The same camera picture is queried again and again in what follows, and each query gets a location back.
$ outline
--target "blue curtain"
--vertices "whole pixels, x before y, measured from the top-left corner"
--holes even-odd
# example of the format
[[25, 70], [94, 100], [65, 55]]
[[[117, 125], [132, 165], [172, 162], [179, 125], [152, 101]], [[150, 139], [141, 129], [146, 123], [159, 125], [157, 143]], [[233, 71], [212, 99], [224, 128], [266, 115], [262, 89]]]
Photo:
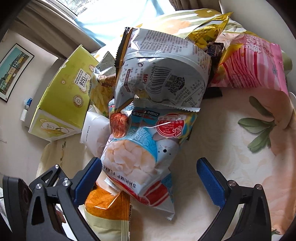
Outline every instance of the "blue curtain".
[[119, 37], [125, 27], [135, 27], [174, 11], [169, 0], [99, 0], [75, 22], [103, 47]]

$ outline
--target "shrimp flakes bag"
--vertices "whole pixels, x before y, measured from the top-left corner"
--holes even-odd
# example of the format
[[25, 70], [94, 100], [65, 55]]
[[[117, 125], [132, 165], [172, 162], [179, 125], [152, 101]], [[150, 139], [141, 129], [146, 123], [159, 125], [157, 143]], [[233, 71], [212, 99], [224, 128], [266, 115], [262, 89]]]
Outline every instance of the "shrimp flakes bag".
[[[114, 100], [109, 103], [114, 111]], [[139, 202], [174, 216], [169, 166], [197, 113], [135, 99], [110, 116], [111, 136], [102, 155], [109, 178]]]

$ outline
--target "picture frame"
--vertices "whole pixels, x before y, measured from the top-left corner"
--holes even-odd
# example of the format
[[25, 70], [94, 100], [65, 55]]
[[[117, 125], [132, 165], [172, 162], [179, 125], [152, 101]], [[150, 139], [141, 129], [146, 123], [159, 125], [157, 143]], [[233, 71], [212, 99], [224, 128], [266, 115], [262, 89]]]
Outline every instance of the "picture frame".
[[0, 98], [8, 102], [10, 94], [21, 74], [34, 55], [15, 44], [0, 62]]

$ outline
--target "blue gripper pad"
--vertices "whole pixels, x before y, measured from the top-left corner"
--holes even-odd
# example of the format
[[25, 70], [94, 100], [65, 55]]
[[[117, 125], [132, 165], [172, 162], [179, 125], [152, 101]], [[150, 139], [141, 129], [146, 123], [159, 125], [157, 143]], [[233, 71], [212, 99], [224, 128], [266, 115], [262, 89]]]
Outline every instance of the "blue gripper pad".
[[198, 159], [196, 163], [196, 171], [213, 203], [222, 209], [225, 204], [225, 191], [208, 165], [204, 162], [203, 158]]
[[73, 184], [71, 186], [71, 196], [74, 206], [78, 207], [85, 203], [101, 171], [101, 160], [93, 157], [83, 170], [77, 172], [72, 179]]

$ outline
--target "fabric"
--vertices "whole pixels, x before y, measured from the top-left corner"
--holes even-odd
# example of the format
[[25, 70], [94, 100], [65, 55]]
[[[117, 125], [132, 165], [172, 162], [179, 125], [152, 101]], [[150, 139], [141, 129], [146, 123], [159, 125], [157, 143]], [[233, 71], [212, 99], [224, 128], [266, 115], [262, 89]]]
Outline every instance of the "fabric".
[[221, 12], [219, 0], [170, 0], [176, 10], [211, 8]]
[[[174, 220], [170, 222], [160, 218], [151, 209], [131, 199], [131, 240], [197, 240], [202, 235], [219, 208], [212, 203], [196, 173], [196, 161], [201, 157], [206, 157], [227, 180], [235, 180], [248, 187], [262, 184], [273, 230], [282, 234], [291, 224], [296, 210], [295, 110], [281, 91], [262, 88], [221, 90], [223, 97], [202, 101], [190, 139], [170, 166], [174, 182]], [[252, 105], [251, 96], [262, 107]], [[266, 111], [262, 108], [272, 115], [263, 115]], [[264, 122], [271, 124], [270, 147], [257, 139], [258, 145], [262, 145], [260, 150], [252, 152], [248, 148], [260, 133], [252, 133], [251, 128], [248, 130], [238, 124], [242, 118], [257, 119], [254, 129], [260, 128]], [[84, 168], [92, 155], [79, 143], [79, 138], [80, 135], [76, 134], [48, 144], [37, 176], [54, 164], [59, 164], [70, 178]], [[108, 188], [105, 178], [102, 172], [97, 181], [104, 189]], [[238, 218], [239, 212], [226, 236], [231, 235]]]
[[108, 0], [104, 4], [96, 1], [78, 15], [75, 22], [104, 46], [123, 34], [125, 27], [137, 26], [147, 19], [174, 11], [169, 0]]
[[145, 21], [140, 28], [185, 38], [198, 26], [220, 15], [220, 12], [209, 8], [175, 11], [174, 13], [161, 15], [150, 21]]
[[61, 59], [69, 57], [80, 44], [89, 52], [101, 47], [72, 19], [45, 0], [31, 1], [10, 29]]

